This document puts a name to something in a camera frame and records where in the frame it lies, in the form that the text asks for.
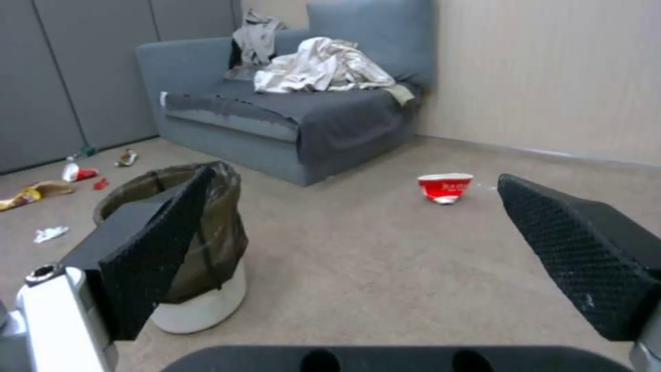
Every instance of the trash can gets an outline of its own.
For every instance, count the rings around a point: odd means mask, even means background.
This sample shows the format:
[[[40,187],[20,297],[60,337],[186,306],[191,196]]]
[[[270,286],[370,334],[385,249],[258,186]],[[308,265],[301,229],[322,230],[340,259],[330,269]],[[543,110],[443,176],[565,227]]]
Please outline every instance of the trash can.
[[[237,208],[241,177],[223,162],[154,170],[113,190],[94,211],[94,222],[100,224],[125,203],[165,202],[204,165],[216,175],[207,189],[200,226],[168,295],[151,316],[158,327],[175,334],[215,326],[234,313],[246,295],[242,258],[248,238]]]

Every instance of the red bowl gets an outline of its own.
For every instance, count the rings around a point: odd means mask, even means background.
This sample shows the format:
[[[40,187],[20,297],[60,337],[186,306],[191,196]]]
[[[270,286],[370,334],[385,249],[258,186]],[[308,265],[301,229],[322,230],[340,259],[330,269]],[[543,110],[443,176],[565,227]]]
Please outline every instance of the red bowl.
[[[418,178],[422,194],[438,204],[454,204],[468,190],[473,176],[465,173],[430,174]]]

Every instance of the sofa seat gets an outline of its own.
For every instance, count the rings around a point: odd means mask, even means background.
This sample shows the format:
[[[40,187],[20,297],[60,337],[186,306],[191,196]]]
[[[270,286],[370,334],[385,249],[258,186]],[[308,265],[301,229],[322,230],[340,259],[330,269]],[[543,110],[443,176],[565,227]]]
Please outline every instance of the sofa seat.
[[[296,142],[306,164],[396,131],[416,106],[402,107],[382,89],[255,93],[251,81],[236,80],[222,80],[206,93],[168,92],[163,104],[167,116]]]

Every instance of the floor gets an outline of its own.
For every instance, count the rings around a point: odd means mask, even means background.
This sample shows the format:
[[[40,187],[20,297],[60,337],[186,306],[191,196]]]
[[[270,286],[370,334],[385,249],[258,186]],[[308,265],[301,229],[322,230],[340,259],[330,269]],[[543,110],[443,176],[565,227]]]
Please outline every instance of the floor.
[[[11,303],[34,266],[56,260],[93,228],[92,210],[113,187],[146,171],[211,157],[154,139],[132,146],[133,168],[113,166],[121,149],[81,165],[99,167],[75,194],[0,213],[0,297]],[[58,179],[63,163],[0,177],[0,195]],[[431,138],[326,182],[301,188],[236,167],[250,238],[249,293],[220,326],[173,336],[148,323],[120,343],[119,371],[157,371],[191,351],[228,344],[550,344],[627,363],[626,343],[601,339],[546,276],[508,220],[494,186],[500,173],[611,203],[661,235],[661,171],[495,150]],[[475,175],[457,205],[425,201],[416,177]],[[65,236],[34,244],[37,228]]]

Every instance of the dark gray blanket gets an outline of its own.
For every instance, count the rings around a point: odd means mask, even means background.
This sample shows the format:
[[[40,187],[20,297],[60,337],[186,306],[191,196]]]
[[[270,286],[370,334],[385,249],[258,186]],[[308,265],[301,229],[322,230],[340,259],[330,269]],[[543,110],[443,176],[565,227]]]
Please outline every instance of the dark gray blanket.
[[[420,91],[407,87],[417,98],[402,107],[382,89],[255,93],[251,81],[226,80],[203,94],[169,93],[165,106],[170,111],[206,110],[293,126],[299,132],[299,160],[312,164],[410,124]]]

